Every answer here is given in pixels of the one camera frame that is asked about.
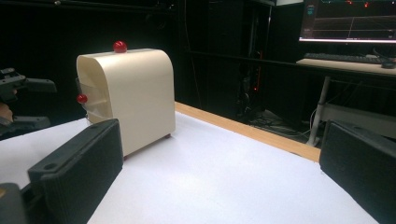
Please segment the table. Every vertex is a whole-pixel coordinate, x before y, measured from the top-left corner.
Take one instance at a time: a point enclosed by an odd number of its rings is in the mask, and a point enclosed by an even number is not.
[[[320,170],[317,148],[176,109],[172,136],[128,157],[89,223],[376,223]],[[87,125],[0,142],[0,182],[23,187],[30,166]]]
[[[381,68],[380,64],[343,63],[313,59],[302,59],[297,63],[333,69],[343,69],[347,71],[358,71],[364,73],[368,72],[373,73],[373,77],[375,77],[375,74],[396,77],[396,69],[384,69]],[[307,142],[309,146],[314,146],[318,142],[317,133],[319,122],[321,120],[329,119],[339,119],[342,121],[351,122],[375,133],[396,138],[396,118],[326,103],[327,91],[329,89],[331,80],[332,77],[330,76],[326,76],[324,79],[317,111],[315,113],[311,133]]]

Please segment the red button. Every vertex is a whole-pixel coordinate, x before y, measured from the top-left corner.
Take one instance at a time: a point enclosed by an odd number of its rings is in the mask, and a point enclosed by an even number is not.
[[[113,49],[116,53],[125,53],[128,48],[124,42],[119,40],[113,44]]]
[[[78,102],[79,104],[85,104],[85,103],[87,103],[87,101],[88,101],[87,95],[85,95],[85,94],[79,94],[79,95],[77,96],[77,102]]]

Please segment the computer monitor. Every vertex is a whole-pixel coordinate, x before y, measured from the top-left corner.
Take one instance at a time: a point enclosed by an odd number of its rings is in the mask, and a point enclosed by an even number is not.
[[[396,44],[396,0],[305,0],[299,40]]]

